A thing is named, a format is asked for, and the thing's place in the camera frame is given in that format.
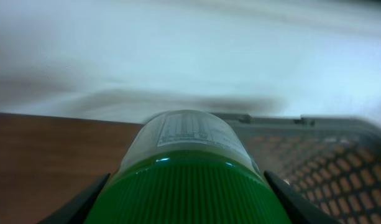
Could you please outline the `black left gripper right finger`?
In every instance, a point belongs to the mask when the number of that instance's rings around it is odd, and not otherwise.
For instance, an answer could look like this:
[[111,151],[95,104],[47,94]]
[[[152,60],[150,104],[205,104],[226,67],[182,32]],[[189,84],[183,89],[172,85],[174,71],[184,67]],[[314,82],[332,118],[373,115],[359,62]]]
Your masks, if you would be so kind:
[[316,208],[273,172],[266,170],[264,177],[278,197],[292,223],[341,224],[339,221]]

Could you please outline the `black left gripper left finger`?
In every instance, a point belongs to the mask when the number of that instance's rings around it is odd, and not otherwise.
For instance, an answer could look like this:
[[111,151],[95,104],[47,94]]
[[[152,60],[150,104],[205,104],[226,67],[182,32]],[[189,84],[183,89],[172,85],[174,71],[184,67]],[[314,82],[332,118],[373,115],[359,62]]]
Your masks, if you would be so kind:
[[82,224],[86,220],[110,173],[98,177],[92,184],[38,224]]

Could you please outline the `green lid jar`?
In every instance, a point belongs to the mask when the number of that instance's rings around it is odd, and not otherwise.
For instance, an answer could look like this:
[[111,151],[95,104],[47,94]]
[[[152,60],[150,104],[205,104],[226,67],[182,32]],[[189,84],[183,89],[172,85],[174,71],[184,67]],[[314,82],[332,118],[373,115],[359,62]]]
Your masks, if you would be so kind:
[[234,130],[207,112],[150,120],[86,223],[289,223]]

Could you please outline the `grey plastic basket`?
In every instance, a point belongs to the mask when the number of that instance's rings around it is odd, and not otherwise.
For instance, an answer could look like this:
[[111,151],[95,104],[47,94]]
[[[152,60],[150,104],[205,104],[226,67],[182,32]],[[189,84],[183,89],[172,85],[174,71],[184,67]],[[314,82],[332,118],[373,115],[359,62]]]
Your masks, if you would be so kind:
[[268,185],[266,170],[340,223],[381,223],[379,128],[357,119],[219,118]]

